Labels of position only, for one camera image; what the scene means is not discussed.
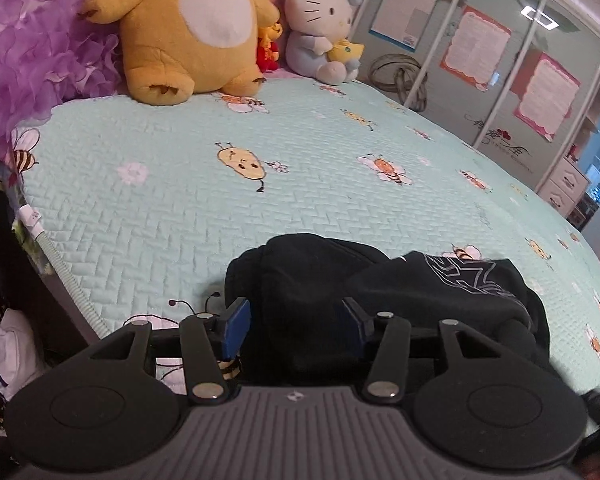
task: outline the gray ribbed plate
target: gray ribbed plate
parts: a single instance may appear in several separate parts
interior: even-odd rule
[[[243,388],[191,411],[170,443],[99,474],[27,466],[16,480],[504,480],[459,466],[421,443],[398,410],[337,388]],[[567,468],[526,478],[576,480]]]

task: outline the drawer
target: drawer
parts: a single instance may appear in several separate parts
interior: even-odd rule
[[[538,196],[548,202],[562,216],[567,216],[575,207],[575,202],[552,180],[547,180]]]
[[[572,200],[579,200],[589,181],[566,158],[561,158],[555,166],[554,172],[549,177]]]

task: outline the light blue quilted bedspread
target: light blue quilted bedspread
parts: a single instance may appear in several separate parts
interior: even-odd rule
[[[179,320],[187,307],[168,301],[201,309],[232,258],[314,232],[389,256],[510,258],[544,302],[557,365],[577,389],[600,384],[600,264],[551,207],[363,84],[270,80],[258,98],[74,101],[40,128],[24,196],[99,335],[133,314]]]

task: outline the paper sign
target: paper sign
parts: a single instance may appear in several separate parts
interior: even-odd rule
[[[414,51],[436,0],[382,0],[370,34]]]
[[[510,37],[507,27],[467,6],[440,66],[485,92]]]
[[[522,101],[513,113],[551,142],[580,89],[580,82],[542,53]]]

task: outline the black jacket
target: black jacket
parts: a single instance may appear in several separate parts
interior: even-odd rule
[[[458,319],[551,370],[544,307],[509,260],[475,261],[411,252],[389,259],[354,242],[282,235],[229,264],[226,304],[251,301],[242,346],[251,379],[346,380],[358,361],[338,337],[335,308],[354,298],[368,314],[390,311],[416,328]]]

